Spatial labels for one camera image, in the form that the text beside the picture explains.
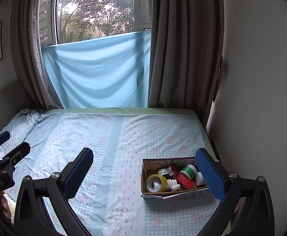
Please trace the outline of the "person's left hand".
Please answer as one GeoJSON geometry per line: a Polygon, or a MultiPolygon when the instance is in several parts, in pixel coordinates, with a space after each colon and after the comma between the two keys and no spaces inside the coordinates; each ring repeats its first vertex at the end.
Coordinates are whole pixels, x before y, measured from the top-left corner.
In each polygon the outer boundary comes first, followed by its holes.
{"type": "Polygon", "coordinates": [[[11,213],[11,210],[9,208],[7,198],[4,196],[4,194],[5,194],[4,191],[0,192],[0,208],[3,211],[3,215],[6,218],[11,219],[12,213],[11,213]]]}

